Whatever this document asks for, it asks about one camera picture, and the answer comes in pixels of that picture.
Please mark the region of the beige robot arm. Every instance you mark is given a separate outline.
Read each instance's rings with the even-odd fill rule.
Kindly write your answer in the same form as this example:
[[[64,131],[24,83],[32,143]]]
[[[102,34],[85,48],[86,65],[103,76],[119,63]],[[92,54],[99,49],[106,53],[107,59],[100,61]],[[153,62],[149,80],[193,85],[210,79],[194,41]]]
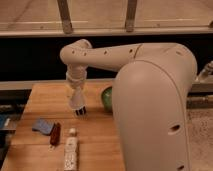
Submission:
[[[85,110],[86,69],[117,73],[113,116],[125,171],[191,171],[186,101],[197,74],[193,53],[178,43],[140,43],[94,48],[82,39],[63,47],[60,58],[74,89],[70,105]]]

